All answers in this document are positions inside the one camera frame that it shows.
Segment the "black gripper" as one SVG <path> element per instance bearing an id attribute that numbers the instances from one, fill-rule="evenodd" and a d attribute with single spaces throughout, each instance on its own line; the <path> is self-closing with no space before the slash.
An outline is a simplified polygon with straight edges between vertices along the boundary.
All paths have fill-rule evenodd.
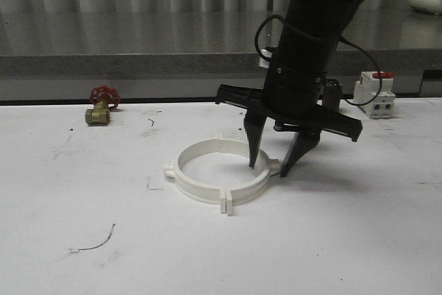
<path id="1" fill-rule="evenodd" d="M 249 167 L 254 168 L 256 164 L 267 117 L 281 124 L 322 129 L 348 137 L 353 142 L 358 140 L 363 128 L 360 120 L 318 104 L 325 79 L 325 73 L 296 70 L 272 57 L 263 88 L 220 85 L 216 104 L 225 103 L 247 110 L 244 129 L 249 145 Z M 292 166 L 315 148 L 319 140 L 319 130 L 295 133 L 282 162 L 280 177 L 287 176 Z"/>

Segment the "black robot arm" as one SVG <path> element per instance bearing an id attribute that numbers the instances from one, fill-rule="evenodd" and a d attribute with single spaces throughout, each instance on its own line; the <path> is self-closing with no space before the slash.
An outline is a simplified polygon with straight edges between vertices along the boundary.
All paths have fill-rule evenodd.
<path id="1" fill-rule="evenodd" d="M 244 128 L 249 162 L 255 164 L 267 119 L 277 131 L 291 131 L 294 138 L 280 174 L 291 167 L 329 131 L 356 141 L 361 121 L 318 104 L 326 83 L 327 67 L 342 33 L 364 0 L 290 0 L 278 47 L 268 59 L 261 89 L 221 85 L 216 102 L 246 110 Z"/>

